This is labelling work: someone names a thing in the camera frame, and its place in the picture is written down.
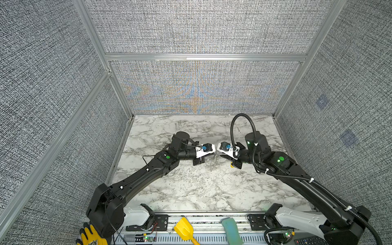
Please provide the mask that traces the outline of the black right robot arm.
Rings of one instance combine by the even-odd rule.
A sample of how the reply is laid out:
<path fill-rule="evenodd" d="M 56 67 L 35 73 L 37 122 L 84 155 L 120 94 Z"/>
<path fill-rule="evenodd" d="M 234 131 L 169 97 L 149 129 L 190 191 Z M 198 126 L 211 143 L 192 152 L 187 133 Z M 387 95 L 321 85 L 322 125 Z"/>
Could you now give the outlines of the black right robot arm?
<path fill-rule="evenodd" d="M 333 194 L 308 175 L 293 158 L 284 152 L 272 151 L 266 137 L 259 132 L 247 134 L 246 141 L 246 146 L 222 142 L 216 148 L 237 168 L 243 163 L 252 163 L 258 173 L 290 186 L 317 209 L 314 213 L 307 213 L 273 204 L 264 214 L 269 232 L 298 229 L 325 240 L 329 245 L 357 245 L 368 229 L 376 244 L 383 243 L 369 224 L 372 213 L 367 208 L 353 206 Z"/>

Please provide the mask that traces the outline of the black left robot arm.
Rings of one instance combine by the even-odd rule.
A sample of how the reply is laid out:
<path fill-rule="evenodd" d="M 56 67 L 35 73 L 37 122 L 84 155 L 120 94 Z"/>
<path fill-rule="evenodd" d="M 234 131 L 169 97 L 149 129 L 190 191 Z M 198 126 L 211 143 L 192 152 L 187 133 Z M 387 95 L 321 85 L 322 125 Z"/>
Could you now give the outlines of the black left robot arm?
<path fill-rule="evenodd" d="M 131 176 L 110 186 L 99 185 L 91 198 L 86 216 L 102 238 L 111 237 L 123 225 L 124 208 L 149 184 L 166 176 L 178 167 L 181 160 L 204 162 L 204 157 L 215 153 L 215 145 L 198 144 L 188 133 L 179 131 L 170 144 L 153 156 L 153 159 Z"/>

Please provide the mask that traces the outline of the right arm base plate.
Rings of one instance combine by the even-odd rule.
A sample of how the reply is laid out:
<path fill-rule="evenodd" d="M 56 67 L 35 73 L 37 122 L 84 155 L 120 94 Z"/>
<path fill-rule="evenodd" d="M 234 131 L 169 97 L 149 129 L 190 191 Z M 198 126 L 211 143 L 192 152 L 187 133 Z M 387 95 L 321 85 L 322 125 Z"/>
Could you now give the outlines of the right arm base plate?
<path fill-rule="evenodd" d="M 247 220 L 252 231 L 265 231 L 276 227 L 274 218 L 264 213 L 248 214 Z"/>

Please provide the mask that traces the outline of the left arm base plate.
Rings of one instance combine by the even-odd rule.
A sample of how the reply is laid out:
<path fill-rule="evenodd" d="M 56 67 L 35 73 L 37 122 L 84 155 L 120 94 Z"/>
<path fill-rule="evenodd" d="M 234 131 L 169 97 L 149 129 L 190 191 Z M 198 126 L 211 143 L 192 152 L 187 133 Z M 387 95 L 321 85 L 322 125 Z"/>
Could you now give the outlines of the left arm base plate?
<path fill-rule="evenodd" d="M 141 226 L 131 225 L 126 226 L 126 231 L 135 231 L 135 232 L 152 232 L 155 231 L 167 231 L 168 227 L 168 218 L 167 214 L 155 214 L 153 217 L 149 217 L 148 220 Z"/>

